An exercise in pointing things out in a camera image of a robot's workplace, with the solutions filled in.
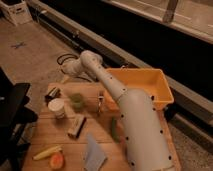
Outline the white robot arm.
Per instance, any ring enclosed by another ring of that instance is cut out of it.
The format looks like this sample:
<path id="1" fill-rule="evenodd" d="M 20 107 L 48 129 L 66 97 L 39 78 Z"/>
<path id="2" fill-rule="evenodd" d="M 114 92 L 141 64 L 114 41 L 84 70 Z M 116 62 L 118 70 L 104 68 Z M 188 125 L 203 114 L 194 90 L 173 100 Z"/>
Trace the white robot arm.
<path id="1" fill-rule="evenodd" d="M 102 66 L 102 57 L 90 50 L 63 63 L 61 70 L 69 76 L 89 71 L 116 102 L 121 112 L 132 171 L 175 171 L 158 114 L 144 90 L 125 86 Z"/>

